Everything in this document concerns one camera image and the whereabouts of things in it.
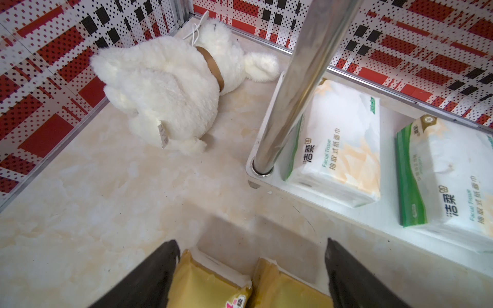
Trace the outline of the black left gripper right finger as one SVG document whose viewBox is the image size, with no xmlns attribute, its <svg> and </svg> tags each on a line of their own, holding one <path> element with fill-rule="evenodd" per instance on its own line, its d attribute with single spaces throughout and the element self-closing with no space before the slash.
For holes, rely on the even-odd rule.
<svg viewBox="0 0 493 308">
<path fill-rule="evenodd" d="M 325 263 L 335 307 L 409 306 L 331 238 L 327 240 Z"/>
</svg>

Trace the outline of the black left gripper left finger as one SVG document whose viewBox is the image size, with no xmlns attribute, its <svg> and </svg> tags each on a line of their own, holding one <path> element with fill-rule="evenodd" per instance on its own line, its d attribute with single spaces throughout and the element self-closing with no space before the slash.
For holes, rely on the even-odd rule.
<svg viewBox="0 0 493 308">
<path fill-rule="evenodd" d="M 92 307 L 166 307 L 181 252 L 176 240 L 163 243 Z"/>
</svg>

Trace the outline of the gold tissue pack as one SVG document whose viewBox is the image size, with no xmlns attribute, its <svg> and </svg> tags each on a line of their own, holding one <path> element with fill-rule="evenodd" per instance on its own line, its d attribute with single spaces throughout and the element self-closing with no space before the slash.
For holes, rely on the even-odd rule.
<svg viewBox="0 0 493 308">
<path fill-rule="evenodd" d="M 184 250 L 173 274 L 168 307 L 245 307 L 252 279 L 197 248 Z"/>
<path fill-rule="evenodd" d="M 247 307 L 333 307 L 332 298 L 270 259 L 260 257 Z"/>
</svg>

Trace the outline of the white tissue pack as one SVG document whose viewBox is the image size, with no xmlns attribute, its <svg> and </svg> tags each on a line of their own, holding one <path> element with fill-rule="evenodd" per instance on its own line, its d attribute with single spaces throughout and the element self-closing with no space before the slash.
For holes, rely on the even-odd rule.
<svg viewBox="0 0 493 308">
<path fill-rule="evenodd" d="M 380 99 L 321 82 L 295 129 L 283 180 L 352 208 L 379 201 Z"/>
<path fill-rule="evenodd" d="M 492 135 L 425 114 L 395 145 L 401 225 L 492 253 Z"/>
</svg>

